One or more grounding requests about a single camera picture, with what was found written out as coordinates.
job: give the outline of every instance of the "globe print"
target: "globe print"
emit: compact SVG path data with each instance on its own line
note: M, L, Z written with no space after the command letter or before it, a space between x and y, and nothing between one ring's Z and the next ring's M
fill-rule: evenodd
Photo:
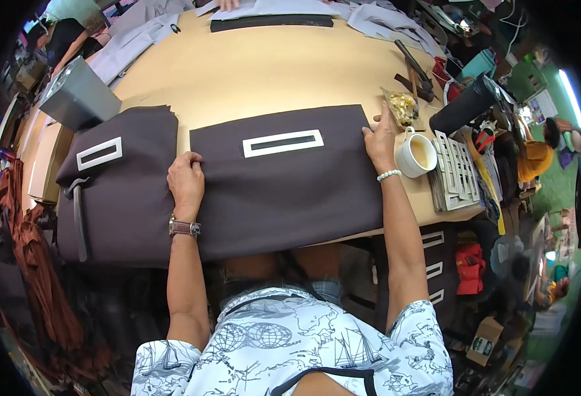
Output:
M233 352L242 347L247 332L238 324L227 323L214 336L214 346L222 352Z
M292 337L290 330L275 323L255 323L247 331L251 345L262 349L279 348Z

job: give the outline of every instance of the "black thermos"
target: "black thermos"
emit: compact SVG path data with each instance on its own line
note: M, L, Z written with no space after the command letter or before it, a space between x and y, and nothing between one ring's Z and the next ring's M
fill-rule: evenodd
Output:
M448 136L484 113L499 97L499 88L482 73L457 98L431 116L429 127Z

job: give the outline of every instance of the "wristwatch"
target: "wristwatch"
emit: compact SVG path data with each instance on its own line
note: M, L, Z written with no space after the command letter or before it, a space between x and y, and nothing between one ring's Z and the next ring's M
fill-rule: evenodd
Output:
M169 218L169 236L173 238L174 234L191 235L196 238L200 235L200 223L178 221L174 218L174 213L172 213L172 216Z

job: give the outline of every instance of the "red bag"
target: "red bag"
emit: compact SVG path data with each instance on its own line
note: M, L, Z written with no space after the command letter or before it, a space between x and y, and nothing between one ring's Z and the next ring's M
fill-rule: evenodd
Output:
M460 276L457 295L478 294L482 291L482 275L485 273L486 262L482 259L480 245L477 243L458 245L455 252L455 265L458 267Z

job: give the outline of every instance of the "wooden tabletop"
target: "wooden tabletop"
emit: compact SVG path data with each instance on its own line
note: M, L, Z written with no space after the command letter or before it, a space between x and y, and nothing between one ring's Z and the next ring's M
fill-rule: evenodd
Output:
M397 73L407 75L396 45L366 37L344 20L335 19L333 28L270 26L211 33L207 18L197 18L193 11L182 13L181 32L148 48L114 89L123 100L121 111L169 105L179 121L179 154L189 149L191 129L288 110L360 104L374 125L372 117L381 113L381 87L406 92L394 80ZM410 52L432 76L434 60L420 50ZM442 98L436 81L434 91ZM435 99L430 106L443 105ZM429 117L436 112L421 100L429 138ZM395 149L402 140L403 134L397 136ZM31 168L25 163L26 186ZM436 213L426 176L403 176L403 184L421 226L467 220L483 210L472 205Z

